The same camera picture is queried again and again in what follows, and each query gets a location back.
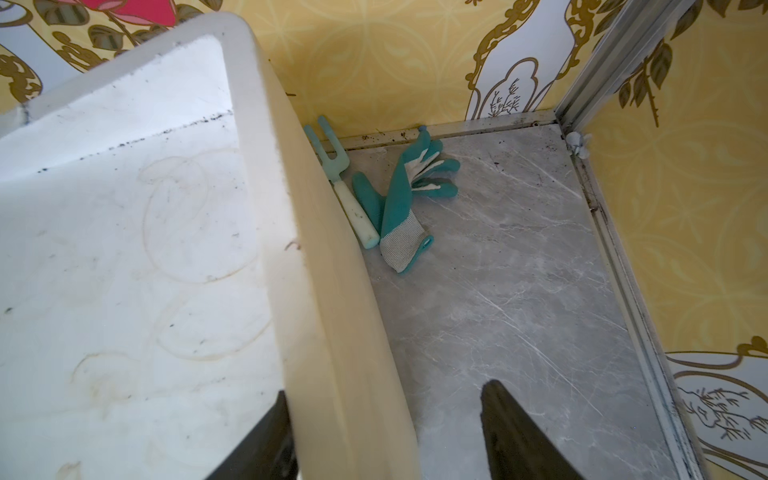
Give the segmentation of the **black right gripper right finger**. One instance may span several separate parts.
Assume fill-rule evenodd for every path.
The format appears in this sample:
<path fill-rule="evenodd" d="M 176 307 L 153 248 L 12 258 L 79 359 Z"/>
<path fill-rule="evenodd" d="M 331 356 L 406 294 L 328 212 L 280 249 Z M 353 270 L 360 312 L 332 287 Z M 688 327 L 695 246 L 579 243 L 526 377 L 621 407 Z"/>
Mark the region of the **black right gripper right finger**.
<path fill-rule="evenodd" d="M 481 424 L 493 480 L 580 479 L 505 386 L 493 379 L 481 390 Z"/>

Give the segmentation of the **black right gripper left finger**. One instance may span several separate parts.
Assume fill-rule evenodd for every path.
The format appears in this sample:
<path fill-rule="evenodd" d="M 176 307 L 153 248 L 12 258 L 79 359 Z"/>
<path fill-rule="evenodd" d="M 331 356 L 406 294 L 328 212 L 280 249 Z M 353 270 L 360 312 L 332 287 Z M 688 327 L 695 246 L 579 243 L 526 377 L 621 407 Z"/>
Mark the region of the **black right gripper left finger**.
<path fill-rule="evenodd" d="M 207 477 L 296 480 L 299 465 L 285 392 L 230 455 Z"/>

